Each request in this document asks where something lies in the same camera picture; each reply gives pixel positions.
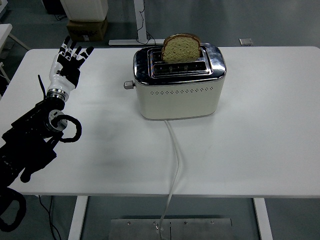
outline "toaster slot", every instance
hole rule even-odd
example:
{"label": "toaster slot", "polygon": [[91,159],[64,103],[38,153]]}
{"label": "toaster slot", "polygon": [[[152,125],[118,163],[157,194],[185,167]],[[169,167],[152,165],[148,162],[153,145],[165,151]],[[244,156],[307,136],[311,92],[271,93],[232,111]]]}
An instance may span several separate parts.
{"label": "toaster slot", "polygon": [[155,76],[166,74],[194,73],[199,71],[203,72],[206,70],[207,66],[204,61],[163,63],[153,65],[153,73]]}
{"label": "toaster slot", "polygon": [[[203,54],[203,50],[200,53],[200,58],[199,60],[203,60],[204,54]],[[164,61],[162,61],[162,57],[161,57],[161,51],[153,51],[152,52],[152,60],[151,60],[154,64],[159,64],[159,63],[165,63]]]}

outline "toaster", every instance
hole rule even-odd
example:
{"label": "toaster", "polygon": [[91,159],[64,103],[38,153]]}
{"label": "toaster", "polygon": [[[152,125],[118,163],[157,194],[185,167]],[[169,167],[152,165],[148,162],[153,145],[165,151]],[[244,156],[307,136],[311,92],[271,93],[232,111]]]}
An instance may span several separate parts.
{"label": "toaster", "polygon": [[139,110],[150,120],[173,120],[206,116],[217,109],[226,76],[226,64],[219,48],[200,44],[196,61],[165,63],[162,45],[144,47],[133,57],[134,81]]}

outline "table leg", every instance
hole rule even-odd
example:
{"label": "table leg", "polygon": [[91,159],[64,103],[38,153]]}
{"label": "table leg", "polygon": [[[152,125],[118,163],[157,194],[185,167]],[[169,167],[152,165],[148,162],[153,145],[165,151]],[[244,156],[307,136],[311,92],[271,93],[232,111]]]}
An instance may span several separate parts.
{"label": "table leg", "polygon": [[80,240],[88,196],[77,196],[68,240]]}
{"label": "table leg", "polygon": [[164,39],[147,39],[146,31],[146,18],[145,18],[145,5],[144,0],[134,0],[135,21],[137,28],[137,40],[136,39],[121,39],[110,40],[110,46],[124,46],[124,45],[162,45]]}
{"label": "table leg", "polygon": [[16,38],[15,36],[13,36],[11,33],[9,33],[9,38],[11,38],[12,40],[14,40],[17,44],[19,44],[21,47],[23,47],[24,49],[26,49],[27,51],[31,50],[30,47],[28,47],[27,45],[25,45],[22,41],[20,41],[18,38]]}
{"label": "table leg", "polygon": [[253,203],[259,227],[260,239],[273,240],[265,199],[254,198]]}

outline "gray floor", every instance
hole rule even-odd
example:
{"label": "gray floor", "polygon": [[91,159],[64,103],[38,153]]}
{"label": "gray floor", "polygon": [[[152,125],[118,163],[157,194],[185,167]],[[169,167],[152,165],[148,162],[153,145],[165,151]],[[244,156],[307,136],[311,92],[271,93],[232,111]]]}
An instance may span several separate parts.
{"label": "gray floor", "polygon": [[[156,39],[189,32],[198,35],[202,42],[218,47],[240,47],[239,38],[252,38],[254,46],[320,48],[318,0],[145,1],[146,28]],[[108,5],[109,24],[104,40],[82,42],[83,47],[109,48],[109,40],[136,38],[133,0],[109,0]],[[12,24],[11,33],[32,49],[57,49],[68,35],[68,20],[57,21],[47,14],[40,0],[27,3],[10,0],[1,22]],[[8,57],[3,60],[9,78],[15,74],[25,53],[18,44],[9,50]],[[48,215],[39,199],[25,197],[25,219],[15,231],[0,232],[0,239],[52,239]],[[42,199],[49,206],[50,197],[43,196]],[[75,202],[75,196],[54,197],[52,219],[64,240],[68,238]],[[159,217],[165,202],[164,197],[90,197],[81,239],[107,240],[110,219]],[[266,199],[266,206],[274,240],[320,239],[319,199],[272,198]],[[13,204],[4,217],[12,219],[16,208]],[[236,240],[260,239],[251,199],[173,197],[168,215],[231,218]]]}

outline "black cable on floor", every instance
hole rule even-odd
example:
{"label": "black cable on floor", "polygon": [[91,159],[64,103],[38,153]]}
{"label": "black cable on floor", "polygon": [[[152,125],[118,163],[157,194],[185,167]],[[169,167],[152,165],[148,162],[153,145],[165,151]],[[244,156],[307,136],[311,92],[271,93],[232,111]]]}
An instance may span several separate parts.
{"label": "black cable on floor", "polygon": [[53,197],[54,197],[54,196],[51,196],[51,201],[50,201],[49,210],[48,210],[48,209],[43,205],[43,203],[41,202],[41,197],[40,197],[40,195],[39,195],[39,201],[40,201],[41,206],[46,210],[46,212],[47,212],[48,215],[49,215],[49,224],[50,224],[50,230],[51,230],[51,234],[52,234],[53,239],[54,239],[54,240],[57,240],[56,237],[55,237],[55,234],[54,234],[54,231],[53,231],[52,227],[53,227],[53,228],[56,230],[56,232],[58,233],[59,239],[62,240],[58,229],[57,229],[56,226],[51,222],[51,206],[52,206]]}

